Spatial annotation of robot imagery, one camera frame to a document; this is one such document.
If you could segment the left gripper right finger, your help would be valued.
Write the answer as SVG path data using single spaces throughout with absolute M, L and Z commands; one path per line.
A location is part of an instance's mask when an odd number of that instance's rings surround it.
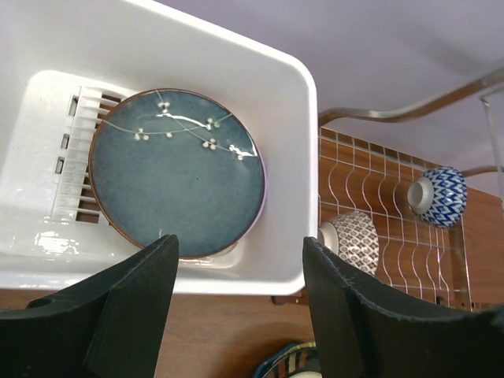
M 394 289 L 303 240 L 324 377 L 501 377 L 503 308 L 452 309 Z

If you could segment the black rimmed cream plate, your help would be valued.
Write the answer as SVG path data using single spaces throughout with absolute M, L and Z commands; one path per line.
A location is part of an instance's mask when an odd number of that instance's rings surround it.
M 263 361 L 253 378 L 322 377 L 316 343 L 292 343 Z

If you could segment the blue zigzag bowl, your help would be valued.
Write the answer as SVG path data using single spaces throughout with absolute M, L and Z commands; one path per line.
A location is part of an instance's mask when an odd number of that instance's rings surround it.
M 437 228 L 456 225 L 465 211 L 467 198 L 464 176 L 450 166 L 426 170 L 407 191 L 407 201 L 414 215 Z

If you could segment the white plastic bin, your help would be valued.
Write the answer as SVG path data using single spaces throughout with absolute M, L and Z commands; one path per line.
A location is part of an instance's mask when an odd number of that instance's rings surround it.
M 153 1 L 1 4 L 1 286 L 59 290 L 135 253 L 86 184 L 100 115 L 140 91 L 230 109 L 265 161 L 265 208 L 229 252 L 183 261 L 181 294 L 289 295 L 318 226 L 317 92 L 296 58 Z

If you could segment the dark blue branch plate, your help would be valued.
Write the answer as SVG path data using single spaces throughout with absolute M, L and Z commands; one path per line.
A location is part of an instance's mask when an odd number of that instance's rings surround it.
M 99 123 L 89 149 L 91 190 L 107 221 L 145 247 L 163 235 L 183 259 L 237 244 L 265 206 L 258 146 L 223 105 L 175 88 L 135 94 Z

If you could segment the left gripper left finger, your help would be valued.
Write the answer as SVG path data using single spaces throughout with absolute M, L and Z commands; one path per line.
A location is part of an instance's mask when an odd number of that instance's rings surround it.
M 122 262 L 1 311 L 3 377 L 152 377 L 179 262 L 165 235 Z

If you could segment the metal dish rack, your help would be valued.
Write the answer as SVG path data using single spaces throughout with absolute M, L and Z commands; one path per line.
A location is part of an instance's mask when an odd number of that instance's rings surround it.
M 408 295 L 458 309 L 503 301 L 503 66 L 393 110 L 320 113 L 319 227 L 361 211 L 374 223 L 375 277 Z M 450 166 L 465 178 L 465 211 L 452 228 L 420 221 L 412 182 Z

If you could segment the red patterned bowl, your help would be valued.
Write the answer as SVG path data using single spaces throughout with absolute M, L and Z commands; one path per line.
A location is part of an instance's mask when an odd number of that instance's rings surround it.
M 321 224 L 318 239 L 346 263 L 371 276 L 380 257 L 379 239 L 372 219 L 361 211 L 340 214 Z

